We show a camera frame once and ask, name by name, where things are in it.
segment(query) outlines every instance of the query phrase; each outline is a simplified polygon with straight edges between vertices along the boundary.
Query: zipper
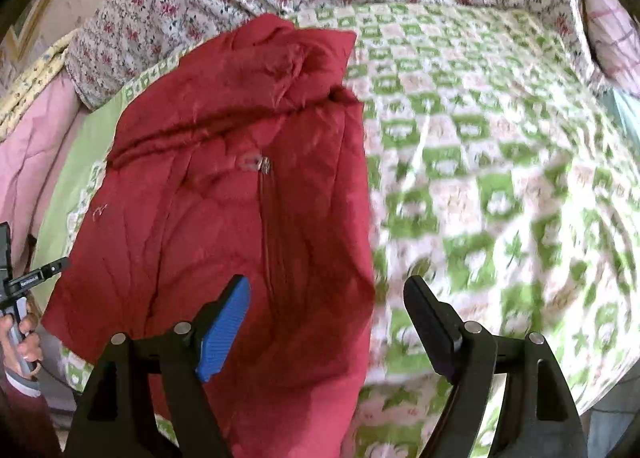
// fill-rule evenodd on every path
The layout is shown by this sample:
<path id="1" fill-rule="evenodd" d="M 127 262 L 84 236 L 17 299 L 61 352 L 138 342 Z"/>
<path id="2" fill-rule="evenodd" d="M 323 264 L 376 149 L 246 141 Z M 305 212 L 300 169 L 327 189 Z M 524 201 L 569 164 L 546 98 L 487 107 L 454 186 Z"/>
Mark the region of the zipper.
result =
<path id="1" fill-rule="evenodd" d="M 278 192 L 273 179 L 271 159 L 262 154 L 248 154 L 244 157 L 242 168 L 258 173 L 258 199 L 260 201 L 260 218 L 262 220 L 262 263 L 264 265 L 264 282 L 267 288 L 269 303 L 274 316 L 280 311 L 276 301 L 276 284 L 284 285 L 286 273 L 282 260 L 281 238 L 278 224 Z"/>

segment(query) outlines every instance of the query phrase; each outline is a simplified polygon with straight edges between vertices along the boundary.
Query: human hand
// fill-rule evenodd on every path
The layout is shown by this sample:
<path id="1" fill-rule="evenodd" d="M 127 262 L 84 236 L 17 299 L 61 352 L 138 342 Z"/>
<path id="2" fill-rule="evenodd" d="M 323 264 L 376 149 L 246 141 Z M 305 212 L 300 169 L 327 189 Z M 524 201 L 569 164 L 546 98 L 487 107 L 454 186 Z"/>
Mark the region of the human hand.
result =
<path id="1" fill-rule="evenodd" d="M 37 333 L 31 333 L 38 326 L 38 318 L 33 313 L 28 313 L 27 316 L 20 321 L 18 328 L 20 332 L 27 335 L 27 337 L 18 344 L 15 349 L 12 347 L 11 342 L 9 342 L 8 335 L 13 325 L 14 317 L 12 315 L 0 317 L 0 345 L 2 345 L 2 353 L 4 354 L 4 367 L 12 370 L 12 372 L 21 377 L 32 378 L 39 372 L 40 366 L 37 366 L 29 375 L 25 375 L 20 369 L 19 359 L 24 359 L 28 362 L 42 360 L 40 337 Z"/>

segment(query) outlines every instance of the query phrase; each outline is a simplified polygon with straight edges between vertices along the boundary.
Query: black bracket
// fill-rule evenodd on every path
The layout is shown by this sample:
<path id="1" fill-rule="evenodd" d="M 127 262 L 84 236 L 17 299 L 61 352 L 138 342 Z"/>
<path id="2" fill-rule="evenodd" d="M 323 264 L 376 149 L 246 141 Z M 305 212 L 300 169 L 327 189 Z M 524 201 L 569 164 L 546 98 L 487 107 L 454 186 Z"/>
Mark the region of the black bracket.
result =
<path id="1" fill-rule="evenodd" d="M 66 443 L 65 458 L 233 458 L 196 374 L 203 340 L 243 276 L 193 321 L 132 340 L 116 333 L 95 364 Z M 149 374 L 160 374 L 179 449 L 156 427 Z"/>
<path id="2" fill-rule="evenodd" d="M 14 279 L 11 264 L 11 229 L 7 222 L 0 223 L 0 312 L 14 316 L 14 325 L 8 333 L 9 342 L 13 347 L 24 340 L 24 335 L 18 329 L 21 319 L 18 301 L 27 297 L 31 288 L 47 281 L 50 277 L 63 271 L 68 265 L 69 260 L 63 257 Z M 18 359 L 18 364 L 22 375 L 18 375 L 8 368 L 5 369 L 5 373 L 24 387 L 37 390 L 37 381 L 23 378 L 35 369 L 36 364 L 24 359 Z"/>
<path id="3" fill-rule="evenodd" d="M 540 333 L 511 339 L 463 323 L 419 276 L 404 283 L 404 304 L 433 369 L 453 385 L 420 458 L 471 454 L 494 374 L 507 374 L 507 382 L 490 457 L 586 458 L 569 386 Z"/>

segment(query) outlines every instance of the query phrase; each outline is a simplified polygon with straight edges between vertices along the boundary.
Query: pink blanket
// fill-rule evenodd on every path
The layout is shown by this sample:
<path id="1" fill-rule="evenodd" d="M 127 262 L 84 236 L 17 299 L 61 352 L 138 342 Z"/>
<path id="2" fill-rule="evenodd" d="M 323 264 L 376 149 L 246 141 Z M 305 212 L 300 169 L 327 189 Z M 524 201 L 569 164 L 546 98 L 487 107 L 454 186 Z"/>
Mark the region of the pink blanket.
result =
<path id="1" fill-rule="evenodd" d="M 27 238 L 37 235 L 37 217 L 42 218 L 56 179 L 50 172 L 54 165 L 62 166 L 55 161 L 79 108 L 80 100 L 63 70 L 34 100 L 9 138 L 0 143 L 0 223 L 8 221 L 12 229 L 16 275 L 27 266 Z"/>

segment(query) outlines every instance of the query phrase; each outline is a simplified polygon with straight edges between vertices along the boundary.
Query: red cloth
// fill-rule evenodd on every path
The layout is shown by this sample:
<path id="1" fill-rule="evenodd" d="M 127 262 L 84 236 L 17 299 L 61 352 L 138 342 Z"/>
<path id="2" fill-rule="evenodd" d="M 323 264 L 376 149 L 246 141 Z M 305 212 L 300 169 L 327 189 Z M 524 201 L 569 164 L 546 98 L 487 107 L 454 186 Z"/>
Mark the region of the red cloth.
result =
<path id="1" fill-rule="evenodd" d="M 341 87 L 354 39 L 262 16 L 135 99 L 43 319 L 94 362 L 113 333 L 162 333 L 246 275 L 248 314 L 205 386 L 236 458 L 337 456 L 364 380 L 362 104 Z"/>
<path id="2" fill-rule="evenodd" d="M 60 442 L 43 396 L 31 398 L 6 380 L 0 365 L 0 444 L 6 458 L 60 458 Z"/>

